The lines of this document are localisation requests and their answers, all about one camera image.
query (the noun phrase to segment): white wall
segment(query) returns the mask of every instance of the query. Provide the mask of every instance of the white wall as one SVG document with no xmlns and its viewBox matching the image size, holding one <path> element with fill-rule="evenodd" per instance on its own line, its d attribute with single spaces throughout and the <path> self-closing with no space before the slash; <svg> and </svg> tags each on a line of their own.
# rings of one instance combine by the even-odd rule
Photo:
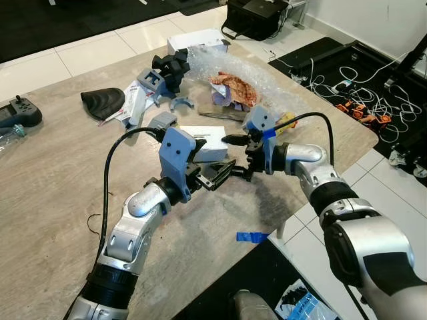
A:
<svg viewBox="0 0 427 320">
<path fill-rule="evenodd" d="M 427 33 L 427 0 L 311 0 L 307 14 L 396 58 Z M 425 58 L 416 68 L 424 74 Z"/>
</svg>

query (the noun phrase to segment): white tile floor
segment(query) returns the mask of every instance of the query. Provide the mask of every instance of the white tile floor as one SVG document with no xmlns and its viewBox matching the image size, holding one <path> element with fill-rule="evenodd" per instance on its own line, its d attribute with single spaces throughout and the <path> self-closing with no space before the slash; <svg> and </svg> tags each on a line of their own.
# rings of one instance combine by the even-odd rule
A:
<svg viewBox="0 0 427 320">
<path fill-rule="evenodd" d="M 172 13 L 2 63 L 0 101 L 160 47 L 171 35 L 218 28 L 225 18 L 225 7 L 189 17 Z M 238 43 L 268 61 L 272 56 L 270 50 L 277 56 L 284 55 L 321 37 L 323 35 L 317 31 L 299 30 L 286 23 L 275 39 L 262 42 L 244 39 Z M 413 176 L 389 166 L 375 150 L 363 156 L 343 176 L 359 196 L 404 230 L 414 248 L 415 270 L 427 279 L 427 189 Z M 270 240 L 343 319 L 361 319 L 329 269 L 322 230 L 309 205 L 288 220 L 283 239 L 277 240 L 274 233 Z M 365 310 L 375 319 L 368 308 Z"/>
</svg>

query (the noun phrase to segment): black case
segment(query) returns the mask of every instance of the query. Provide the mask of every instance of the black case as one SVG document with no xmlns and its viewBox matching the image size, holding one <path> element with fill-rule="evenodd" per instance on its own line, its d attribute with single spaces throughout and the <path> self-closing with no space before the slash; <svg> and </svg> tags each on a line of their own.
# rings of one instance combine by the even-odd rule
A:
<svg viewBox="0 0 427 320">
<path fill-rule="evenodd" d="M 221 27 L 222 33 L 231 39 L 235 39 L 239 35 L 245 35 L 257 41 L 267 39 L 279 28 L 280 12 L 266 19 L 243 9 L 248 2 L 250 0 L 228 0 L 227 19 Z M 236 35 L 225 33 L 224 27 L 233 30 Z"/>
</svg>

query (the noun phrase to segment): bubble wrap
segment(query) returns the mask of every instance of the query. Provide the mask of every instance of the bubble wrap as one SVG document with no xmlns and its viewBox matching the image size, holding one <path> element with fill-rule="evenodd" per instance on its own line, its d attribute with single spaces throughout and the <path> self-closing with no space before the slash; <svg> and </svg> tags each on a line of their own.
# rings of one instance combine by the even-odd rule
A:
<svg viewBox="0 0 427 320">
<path fill-rule="evenodd" d="M 208 82 L 209 77 L 224 71 L 249 83 L 261 97 L 259 104 L 267 107 L 276 120 L 285 112 L 300 115 L 310 110 L 300 97 L 278 87 L 274 76 L 265 69 L 229 53 L 212 47 L 191 47 L 187 62 L 190 71 L 185 74 L 186 79 Z"/>
</svg>

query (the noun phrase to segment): white cardboard box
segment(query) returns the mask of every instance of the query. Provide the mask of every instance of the white cardboard box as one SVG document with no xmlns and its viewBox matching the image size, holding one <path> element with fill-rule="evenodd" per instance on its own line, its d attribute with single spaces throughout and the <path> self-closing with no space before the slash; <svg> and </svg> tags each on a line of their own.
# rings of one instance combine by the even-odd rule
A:
<svg viewBox="0 0 427 320">
<path fill-rule="evenodd" d="M 204 29 L 167 38 L 167 53 L 173 55 L 180 49 L 195 45 L 207 45 L 227 52 L 229 44 L 220 30 Z"/>
<path fill-rule="evenodd" d="M 221 141 L 226 136 L 224 127 L 211 126 L 180 126 L 196 139 L 205 139 L 205 145 L 194 156 L 194 162 L 223 161 L 227 155 L 227 143 Z"/>
</svg>

